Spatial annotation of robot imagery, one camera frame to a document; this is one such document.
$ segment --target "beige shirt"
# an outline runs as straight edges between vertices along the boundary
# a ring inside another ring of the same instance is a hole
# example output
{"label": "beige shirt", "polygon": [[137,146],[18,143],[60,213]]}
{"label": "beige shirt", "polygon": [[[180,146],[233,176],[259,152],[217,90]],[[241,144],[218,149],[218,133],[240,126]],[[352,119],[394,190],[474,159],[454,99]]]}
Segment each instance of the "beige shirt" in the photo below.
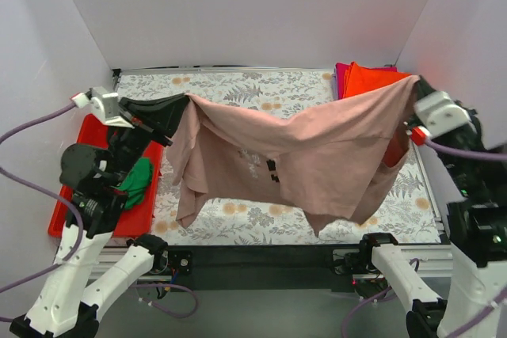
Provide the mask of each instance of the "beige shirt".
{"label": "beige shirt", "polygon": [[189,226],[207,200],[222,197],[301,207],[316,234],[337,218],[364,223],[405,161],[387,167],[382,158],[412,113],[418,79],[308,108],[288,120],[189,94],[166,150],[173,182],[181,182],[177,220]]}

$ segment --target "gray floor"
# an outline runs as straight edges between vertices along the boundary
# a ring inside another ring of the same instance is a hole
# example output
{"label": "gray floor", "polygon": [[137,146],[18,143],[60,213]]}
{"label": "gray floor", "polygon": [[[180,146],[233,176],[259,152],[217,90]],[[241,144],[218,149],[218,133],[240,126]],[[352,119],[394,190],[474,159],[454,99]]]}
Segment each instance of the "gray floor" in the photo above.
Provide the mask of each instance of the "gray floor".
{"label": "gray floor", "polygon": [[[429,285],[447,297],[448,280],[433,280]],[[202,291],[198,295],[201,307],[186,320],[175,320],[124,295],[106,314],[97,337],[338,338],[341,320],[357,304],[322,290]],[[163,304],[179,311],[192,306],[187,294],[178,293],[168,294]],[[349,338],[359,337],[408,337],[401,304],[394,300],[362,309],[349,328]]]}

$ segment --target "folded cloth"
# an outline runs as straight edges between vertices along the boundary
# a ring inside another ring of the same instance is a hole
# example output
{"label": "folded cloth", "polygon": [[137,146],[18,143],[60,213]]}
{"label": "folded cloth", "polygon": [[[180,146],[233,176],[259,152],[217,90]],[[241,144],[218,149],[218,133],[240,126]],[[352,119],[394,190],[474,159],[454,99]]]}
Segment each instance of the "folded cloth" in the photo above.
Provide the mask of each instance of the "folded cloth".
{"label": "folded cloth", "polygon": [[344,75],[343,97],[353,97],[368,91],[380,89],[408,77],[410,74],[368,69],[356,63],[351,63]]}
{"label": "folded cloth", "polygon": [[307,108],[288,120],[215,104],[189,94],[166,155],[181,182],[183,227],[215,197],[301,207],[318,232],[345,218],[364,223],[391,190],[404,156],[386,165],[393,136],[414,112],[418,76],[339,102]]}
{"label": "folded cloth", "polygon": [[122,192],[128,193],[128,199],[125,203],[125,210],[132,209],[144,201],[146,189],[151,184],[153,176],[153,164],[149,158],[140,158],[131,169],[125,180],[117,188]]}
{"label": "folded cloth", "polygon": [[[337,63],[334,68],[334,76],[336,85],[333,87],[333,95],[334,99],[342,99],[343,98],[343,89],[344,89],[344,76],[347,69],[350,68],[350,65],[346,63]],[[382,71],[398,71],[395,66],[389,66],[389,67],[376,67],[375,70],[382,70]]]}

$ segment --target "green cloth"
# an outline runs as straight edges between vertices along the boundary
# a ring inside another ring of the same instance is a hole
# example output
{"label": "green cloth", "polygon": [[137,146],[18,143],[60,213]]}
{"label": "green cloth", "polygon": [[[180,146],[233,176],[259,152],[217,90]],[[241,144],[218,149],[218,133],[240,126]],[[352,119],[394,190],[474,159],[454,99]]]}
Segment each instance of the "green cloth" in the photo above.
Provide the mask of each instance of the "green cloth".
{"label": "green cloth", "polygon": [[149,158],[140,158],[125,177],[124,182],[117,188],[122,192],[128,193],[128,199],[125,203],[125,210],[132,209],[144,201],[144,193],[151,184],[153,176],[153,164]]}

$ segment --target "floral pattern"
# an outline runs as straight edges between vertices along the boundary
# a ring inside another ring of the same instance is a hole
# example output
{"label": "floral pattern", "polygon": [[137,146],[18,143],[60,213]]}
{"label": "floral pattern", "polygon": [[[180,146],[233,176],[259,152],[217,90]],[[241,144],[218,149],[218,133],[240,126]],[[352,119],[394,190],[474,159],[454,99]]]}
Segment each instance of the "floral pattern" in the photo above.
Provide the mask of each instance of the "floral pattern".
{"label": "floral pattern", "polygon": [[[191,74],[124,74],[122,97],[149,100],[195,93],[221,104],[251,108],[288,118],[305,108],[333,100],[328,70],[238,70]],[[413,150],[379,210],[364,224],[329,224],[316,237],[296,207],[239,199],[208,201],[187,229],[176,223],[178,186],[162,156],[162,177],[152,233],[170,245],[316,245],[357,243],[366,233],[391,232],[403,243],[440,243],[427,184]]]}

